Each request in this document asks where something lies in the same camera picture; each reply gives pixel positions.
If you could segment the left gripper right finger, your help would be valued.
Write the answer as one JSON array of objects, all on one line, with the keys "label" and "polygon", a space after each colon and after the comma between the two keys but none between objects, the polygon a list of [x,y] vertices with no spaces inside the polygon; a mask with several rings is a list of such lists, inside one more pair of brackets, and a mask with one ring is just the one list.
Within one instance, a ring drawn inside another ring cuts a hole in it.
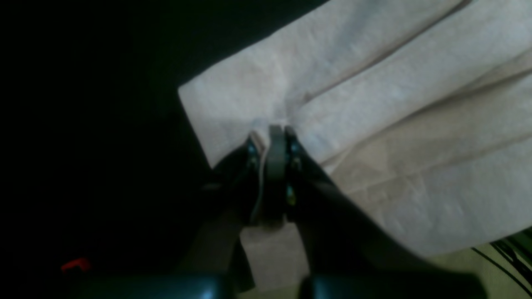
[{"label": "left gripper right finger", "polygon": [[292,127],[272,125],[266,219],[300,233],[310,274],[300,299],[485,299],[474,274],[443,270],[391,238],[310,157]]}]

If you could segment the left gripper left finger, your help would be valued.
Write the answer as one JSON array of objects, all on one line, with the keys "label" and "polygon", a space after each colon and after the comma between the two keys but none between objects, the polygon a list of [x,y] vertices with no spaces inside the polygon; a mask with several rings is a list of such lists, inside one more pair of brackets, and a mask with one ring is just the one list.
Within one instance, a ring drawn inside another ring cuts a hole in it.
[{"label": "left gripper left finger", "polygon": [[255,288],[251,266],[241,242],[241,232],[251,223],[260,195],[260,160],[264,152],[256,132],[213,168],[194,193],[194,208],[186,213],[179,274],[221,274],[238,293]]}]

